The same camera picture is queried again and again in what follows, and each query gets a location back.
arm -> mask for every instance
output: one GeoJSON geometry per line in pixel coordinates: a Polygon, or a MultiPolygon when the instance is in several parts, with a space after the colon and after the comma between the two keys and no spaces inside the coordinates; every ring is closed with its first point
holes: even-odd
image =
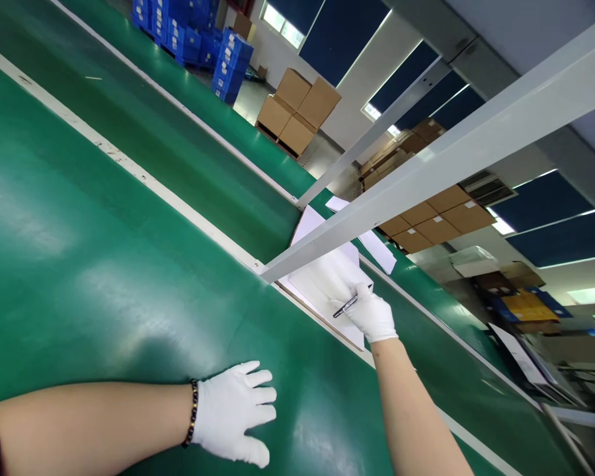
{"type": "MultiPolygon", "coordinates": [[[[199,382],[192,443],[227,459],[264,467],[266,446],[244,432],[275,419],[268,370],[259,362],[235,366],[199,382]]],[[[3,474],[113,475],[186,438],[190,385],[84,383],[0,402],[3,474]]]]}
{"type": "Polygon", "coordinates": [[[472,476],[395,332],[389,304],[365,285],[357,291],[346,314],[370,342],[395,474],[472,476]]]}

air conditioning vent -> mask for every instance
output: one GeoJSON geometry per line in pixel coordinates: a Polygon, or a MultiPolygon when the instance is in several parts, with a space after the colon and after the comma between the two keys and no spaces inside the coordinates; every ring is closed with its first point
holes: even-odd
{"type": "Polygon", "coordinates": [[[496,174],[488,171],[478,172],[463,180],[460,185],[483,207],[495,205],[518,194],[507,187],[496,174]]]}

green conveyor belt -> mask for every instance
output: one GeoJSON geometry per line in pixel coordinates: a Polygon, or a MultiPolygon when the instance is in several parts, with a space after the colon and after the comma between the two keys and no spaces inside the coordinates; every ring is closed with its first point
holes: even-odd
{"type": "MultiPolygon", "coordinates": [[[[299,196],[313,183],[104,1],[66,4],[287,191],[299,196]]],[[[268,262],[286,248],[297,210],[51,3],[0,2],[0,52],[250,254],[268,262]]],[[[330,196],[325,190],[311,204],[325,217],[332,214],[324,206],[330,196]]],[[[391,249],[394,281],[503,369],[485,326],[391,249]]]]}
{"type": "MultiPolygon", "coordinates": [[[[116,11],[66,4],[292,194],[313,182],[116,11]]],[[[286,247],[296,209],[51,3],[0,2],[0,52],[252,255],[286,247]]],[[[522,474],[573,474],[533,407],[374,278],[437,405],[522,474]]],[[[498,363],[475,319],[400,254],[393,279],[498,363]]],[[[269,474],[391,472],[374,371],[0,72],[0,399],[249,358],[278,389],[278,420],[256,431],[269,474]]],[[[464,448],[478,475],[496,474],[464,448]]],[[[136,469],[160,465],[256,471],[198,450],[136,469]]]]}

white glove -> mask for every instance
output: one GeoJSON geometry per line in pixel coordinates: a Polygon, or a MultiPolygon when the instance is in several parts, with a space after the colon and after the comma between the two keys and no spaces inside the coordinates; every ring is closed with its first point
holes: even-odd
{"type": "MultiPolygon", "coordinates": [[[[368,289],[365,284],[358,284],[355,290],[357,301],[346,310],[345,314],[365,334],[368,342],[372,344],[378,340],[398,338],[390,305],[368,289]]],[[[341,308],[345,303],[336,300],[333,304],[341,308]]]]}
{"type": "Polygon", "coordinates": [[[269,449],[245,431],[276,419],[273,405],[276,390],[255,388],[271,381],[271,372],[260,370],[253,360],[236,365],[222,374],[198,382],[198,411],[192,443],[231,461],[245,461],[261,469],[269,464],[269,449]]]}

beaded bracelet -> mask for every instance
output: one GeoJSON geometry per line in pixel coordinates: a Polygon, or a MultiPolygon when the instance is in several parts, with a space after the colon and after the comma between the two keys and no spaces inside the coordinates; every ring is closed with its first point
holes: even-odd
{"type": "Polygon", "coordinates": [[[196,423],[196,411],[198,410],[198,380],[191,379],[192,386],[192,416],[190,417],[190,428],[187,430],[187,438],[181,444],[183,448],[187,448],[192,444],[192,437],[194,435],[194,424],[196,423]]]}

